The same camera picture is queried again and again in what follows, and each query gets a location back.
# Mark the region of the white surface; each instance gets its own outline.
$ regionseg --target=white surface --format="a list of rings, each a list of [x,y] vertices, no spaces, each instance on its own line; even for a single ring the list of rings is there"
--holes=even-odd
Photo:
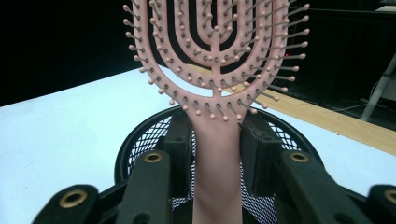
[[[0,223],[31,223],[55,193],[75,184],[111,187],[125,137],[169,108],[148,79],[130,71],[0,107]],[[396,185],[396,157],[269,112],[309,139],[340,185],[363,195],[373,184]]]

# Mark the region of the black mesh basket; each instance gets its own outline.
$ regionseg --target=black mesh basket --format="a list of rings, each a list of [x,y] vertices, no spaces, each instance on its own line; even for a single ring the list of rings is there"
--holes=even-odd
[[[155,149],[158,139],[165,136],[172,115],[178,110],[182,110],[180,106],[171,107],[140,123],[127,136],[123,142],[120,152],[116,159],[115,165],[115,181],[121,182],[129,177],[134,168],[134,162],[137,157],[146,151]],[[282,140],[282,147],[285,150],[302,150],[315,156],[318,161],[321,159],[312,144],[295,128],[278,117],[267,112],[258,110],[258,115],[265,119],[276,135]],[[195,155],[195,135],[192,137],[192,151]],[[176,209],[181,204],[192,200],[193,196],[193,166],[191,194],[187,198],[173,198],[172,207]],[[274,208],[274,197],[252,197],[248,194],[244,181],[242,179],[242,206],[254,216],[259,223],[277,223],[276,211]]]

